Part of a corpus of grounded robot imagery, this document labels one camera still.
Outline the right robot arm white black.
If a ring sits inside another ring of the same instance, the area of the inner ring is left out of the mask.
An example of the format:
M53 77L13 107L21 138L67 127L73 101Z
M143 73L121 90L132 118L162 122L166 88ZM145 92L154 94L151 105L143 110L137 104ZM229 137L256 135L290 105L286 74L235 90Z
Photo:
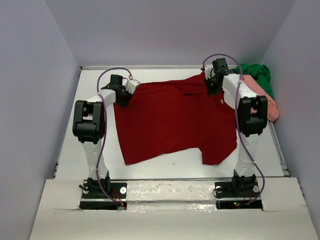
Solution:
M202 64L204 83L211 97L223 89L228 90L235 101L236 130L239 138L237 163L230 181L215 183L213 195L223 198L251 198L260 196L256 172L260 172L254 160L258 141L266 128L268 99L258 95L245 83L242 71L230 69L225 58L217 58L211 64Z

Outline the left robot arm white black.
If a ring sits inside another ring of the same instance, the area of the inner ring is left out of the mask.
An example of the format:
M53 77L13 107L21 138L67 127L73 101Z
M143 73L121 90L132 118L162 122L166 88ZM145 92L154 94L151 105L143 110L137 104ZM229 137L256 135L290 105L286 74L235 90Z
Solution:
M97 95L87 100L77 100L74 104L72 133L81 143L88 166L86 186L81 188L101 198L111 198L111 179L103 158L107 136L107 107L114 103L127 107L140 82L129 76L117 74L110 76L110 82L97 88Z

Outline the dark red t shirt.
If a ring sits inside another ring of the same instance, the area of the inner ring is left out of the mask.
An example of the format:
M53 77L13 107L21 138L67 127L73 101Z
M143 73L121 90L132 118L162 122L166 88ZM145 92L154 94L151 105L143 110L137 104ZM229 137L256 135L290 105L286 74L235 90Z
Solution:
M235 111L223 91L208 95L204 78L143 83L127 107L113 105L126 165L191 148L204 165L218 165L237 148Z

